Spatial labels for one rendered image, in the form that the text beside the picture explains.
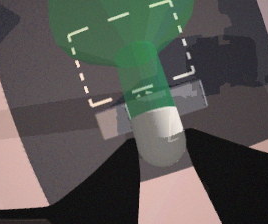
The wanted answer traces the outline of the green glass bottle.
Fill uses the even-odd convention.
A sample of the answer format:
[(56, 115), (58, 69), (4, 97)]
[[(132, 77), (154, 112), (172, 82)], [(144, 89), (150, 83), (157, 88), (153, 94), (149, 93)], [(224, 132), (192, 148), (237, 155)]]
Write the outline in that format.
[(194, 0), (48, 0), (49, 26), (74, 60), (115, 67), (139, 155), (166, 167), (186, 148), (159, 51), (181, 34)]

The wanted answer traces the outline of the dark grey mat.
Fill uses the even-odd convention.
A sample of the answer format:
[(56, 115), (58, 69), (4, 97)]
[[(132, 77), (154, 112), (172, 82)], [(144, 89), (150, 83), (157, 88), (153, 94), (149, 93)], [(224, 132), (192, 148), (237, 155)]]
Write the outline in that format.
[[(95, 112), (125, 103), (117, 68), (59, 48), (48, 3), (0, 0), (0, 83), (52, 205), (134, 132), (103, 140)], [(256, 0), (194, 0), (186, 27), (158, 55), (170, 87), (199, 79), (205, 89), (207, 107), (179, 116), (183, 131), (246, 147), (268, 139), (268, 35)]]

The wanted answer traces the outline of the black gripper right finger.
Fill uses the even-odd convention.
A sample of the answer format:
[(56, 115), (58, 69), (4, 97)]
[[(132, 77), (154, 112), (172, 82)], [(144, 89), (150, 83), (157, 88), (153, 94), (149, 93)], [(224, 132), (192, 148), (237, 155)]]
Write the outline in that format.
[(193, 128), (183, 133), (222, 224), (268, 224), (268, 153)]

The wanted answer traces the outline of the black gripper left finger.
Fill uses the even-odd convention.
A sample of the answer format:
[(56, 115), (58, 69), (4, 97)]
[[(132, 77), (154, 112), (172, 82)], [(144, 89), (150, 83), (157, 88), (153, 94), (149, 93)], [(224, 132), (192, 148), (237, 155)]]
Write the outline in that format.
[(138, 224), (139, 193), (141, 167), (133, 137), (57, 204), (0, 209), (0, 224)]

